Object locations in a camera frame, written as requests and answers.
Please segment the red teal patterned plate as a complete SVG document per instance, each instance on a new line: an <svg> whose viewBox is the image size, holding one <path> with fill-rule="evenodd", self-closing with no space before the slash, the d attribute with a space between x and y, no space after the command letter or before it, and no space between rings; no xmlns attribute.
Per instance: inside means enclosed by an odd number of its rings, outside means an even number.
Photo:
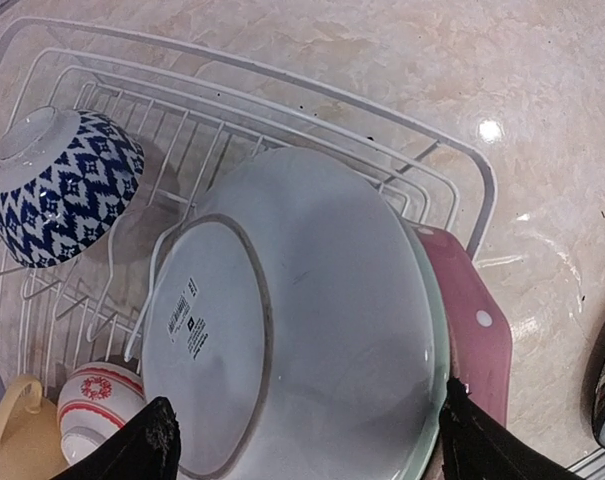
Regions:
<svg viewBox="0 0 605 480"><path fill-rule="evenodd" d="M434 373L429 303L382 195L304 148L201 197L155 281L142 378L182 479L402 479Z"/></svg>

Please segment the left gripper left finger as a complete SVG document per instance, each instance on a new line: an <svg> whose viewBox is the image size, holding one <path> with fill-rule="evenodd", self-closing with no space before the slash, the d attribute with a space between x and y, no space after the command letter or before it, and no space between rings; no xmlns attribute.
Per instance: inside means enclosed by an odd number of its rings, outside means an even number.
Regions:
<svg viewBox="0 0 605 480"><path fill-rule="evenodd" d="M174 480L181 455L179 423L158 396L102 446L56 476L58 480Z"/></svg>

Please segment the light green flower plate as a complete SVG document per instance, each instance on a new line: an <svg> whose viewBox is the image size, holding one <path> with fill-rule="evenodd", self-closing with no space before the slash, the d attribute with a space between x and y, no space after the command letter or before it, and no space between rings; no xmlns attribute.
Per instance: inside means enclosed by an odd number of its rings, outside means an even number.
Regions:
<svg viewBox="0 0 605 480"><path fill-rule="evenodd" d="M421 479L427 470L439 434L439 413L447 396L446 383L450 375L451 353L446 312L434 269L428 259L426 250L413 229L414 224L403 218L400 219L400 223L405 230L420 268L428 298L434 338L434 347L430 353L434 373L430 380L426 415L417 445L414 447L406 468L402 472L402 479Z"/></svg>

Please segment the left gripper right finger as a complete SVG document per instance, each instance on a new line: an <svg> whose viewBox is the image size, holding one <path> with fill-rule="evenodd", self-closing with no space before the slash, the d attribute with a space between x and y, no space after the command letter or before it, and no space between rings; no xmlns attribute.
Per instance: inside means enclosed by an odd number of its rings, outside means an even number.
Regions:
<svg viewBox="0 0 605 480"><path fill-rule="evenodd" d="M447 381L439 414L446 480L575 479L577 475L528 447L476 405L457 378Z"/></svg>

